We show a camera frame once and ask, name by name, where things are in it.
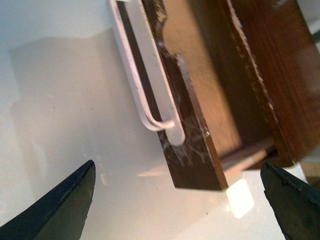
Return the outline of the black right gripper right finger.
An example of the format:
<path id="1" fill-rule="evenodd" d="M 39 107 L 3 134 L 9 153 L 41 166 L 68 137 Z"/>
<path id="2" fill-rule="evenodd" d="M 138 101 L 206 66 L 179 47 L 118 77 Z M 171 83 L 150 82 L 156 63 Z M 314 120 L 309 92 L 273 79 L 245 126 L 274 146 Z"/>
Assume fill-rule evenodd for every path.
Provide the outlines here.
<path id="1" fill-rule="evenodd" d="M 286 240 L 320 238 L 320 191 L 266 160 L 260 177 L 264 194 Z"/>

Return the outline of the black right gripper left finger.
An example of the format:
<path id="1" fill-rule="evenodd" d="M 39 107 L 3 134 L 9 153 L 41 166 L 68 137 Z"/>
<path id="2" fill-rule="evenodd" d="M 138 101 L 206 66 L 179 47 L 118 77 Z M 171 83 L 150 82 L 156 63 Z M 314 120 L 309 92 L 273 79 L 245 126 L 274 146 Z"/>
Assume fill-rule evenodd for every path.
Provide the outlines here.
<path id="1" fill-rule="evenodd" d="M 87 161 L 0 228 L 2 240 L 79 240 L 92 203 L 96 166 Z"/>

